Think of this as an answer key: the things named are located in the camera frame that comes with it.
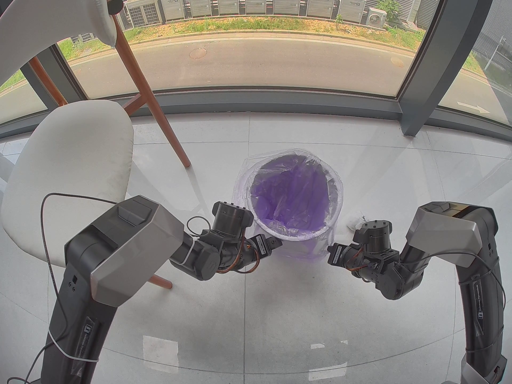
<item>window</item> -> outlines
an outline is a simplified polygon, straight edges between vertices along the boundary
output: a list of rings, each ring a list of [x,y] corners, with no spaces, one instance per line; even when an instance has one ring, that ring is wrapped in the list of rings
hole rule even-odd
[[[512,0],[493,0],[463,69],[441,106],[512,123]]]
[[[155,91],[266,86],[388,97],[398,93],[439,2],[124,1],[118,20]],[[136,92],[115,51],[89,37],[59,43],[87,95]]]
[[[45,109],[20,70],[0,86],[0,124]]]

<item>crumpled plastic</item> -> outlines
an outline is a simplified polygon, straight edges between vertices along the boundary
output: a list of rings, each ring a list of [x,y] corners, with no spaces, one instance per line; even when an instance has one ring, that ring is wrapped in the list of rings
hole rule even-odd
[[[247,158],[233,202],[254,214],[247,237],[272,235],[283,241],[276,253],[320,259],[333,243],[343,183],[336,171],[309,151],[285,150]]]

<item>chair seat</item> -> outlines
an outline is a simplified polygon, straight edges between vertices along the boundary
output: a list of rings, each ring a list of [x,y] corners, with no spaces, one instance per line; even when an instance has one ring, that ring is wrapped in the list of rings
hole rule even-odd
[[[35,129],[14,166],[2,201],[5,231],[25,252],[46,261],[40,211],[51,192],[125,199],[133,154],[133,127],[124,109],[107,100],[59,107]],[[52,264],[65,266],[64,245],[111,207],[51,196],[45,236]]]

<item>white pole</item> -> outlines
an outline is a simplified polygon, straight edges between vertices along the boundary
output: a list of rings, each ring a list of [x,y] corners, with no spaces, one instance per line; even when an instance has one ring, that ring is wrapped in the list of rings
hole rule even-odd
[[[505,37],[504,36],[501,36],[500,38],[500,42],[498,43],[498,45],[496,46],[496,49],[494,50],[494,53],[490,56],[490,60],[489,62],[487,63],[487,65],[485,66],[485,68],[483,69],[483,71],[487,71],[487,69],[489,68],[490,66],[490,63],[492,62],[494,56],[496,55],[496,53],[498,52],[498,48],[500,48],[500,45],[501,45],[501,42],[505,40]]]

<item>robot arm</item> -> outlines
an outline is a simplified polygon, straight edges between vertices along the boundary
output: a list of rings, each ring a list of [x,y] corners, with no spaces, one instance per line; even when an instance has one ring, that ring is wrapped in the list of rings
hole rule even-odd
[[[280,240],[262,234],[245,240],[253,214],[244,208],[216,202],[213,214],[211,229],[194,240],[163,206],[136,196],[70,240],[39,382],[91,382],[117,307],[167,259],[194,278],[208,280],[218,270],[239,270],[281,246]]]
[[[402,253],[391,248],[391,231],[388,221],[364,223],[355,232],[354,243],[328,248],[328,263],[375,283],[390,300],[418,287],[431,257],[438,255],[455,264],[466,328],[461,383],[500,382],[506,366],[501,355],[504,300],[493,210],[452,202],[421,206]]]

